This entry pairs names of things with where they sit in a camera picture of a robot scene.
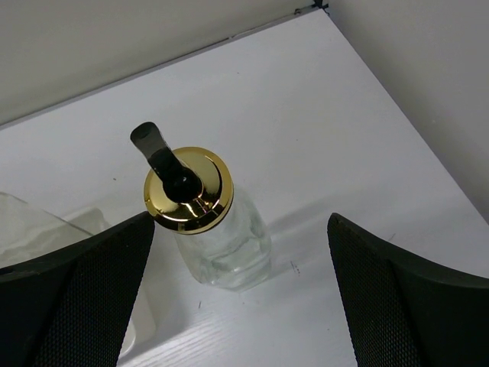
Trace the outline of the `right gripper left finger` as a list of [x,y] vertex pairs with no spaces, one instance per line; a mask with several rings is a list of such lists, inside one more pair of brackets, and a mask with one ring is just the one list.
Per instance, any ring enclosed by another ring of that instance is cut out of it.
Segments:
[[142,212],[1,269],[3,366],[115,366],[154,237]]

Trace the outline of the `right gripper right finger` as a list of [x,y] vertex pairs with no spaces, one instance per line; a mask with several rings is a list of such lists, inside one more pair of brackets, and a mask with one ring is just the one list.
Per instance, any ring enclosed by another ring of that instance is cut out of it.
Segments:
[[337,213],[330,254],[359,366],[486,366],[488,280],[436,264]]

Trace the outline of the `glass oil bottle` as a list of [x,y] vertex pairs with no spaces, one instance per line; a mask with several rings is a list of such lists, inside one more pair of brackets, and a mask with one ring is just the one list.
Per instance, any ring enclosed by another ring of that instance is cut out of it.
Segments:
[[144,182],[147,211],[174,234],[190,274],[230,291],[267,279],[270,235],[225,162],[205,148],[171,149],[153,122],[140,124],[130,139],[151,167]]
[[1,267],[37,258],[107,230],[98,208],[63,219],[7,193],[1,193]]

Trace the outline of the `white three-compartment tray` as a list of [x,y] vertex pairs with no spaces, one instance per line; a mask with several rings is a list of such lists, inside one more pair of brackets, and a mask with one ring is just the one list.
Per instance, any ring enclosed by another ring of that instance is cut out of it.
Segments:
[[145,286],[142,284],[134,302],[119,358],[126,357],[136,345],[148,341],[155,333],[156,323],[154,315],[147,299]]

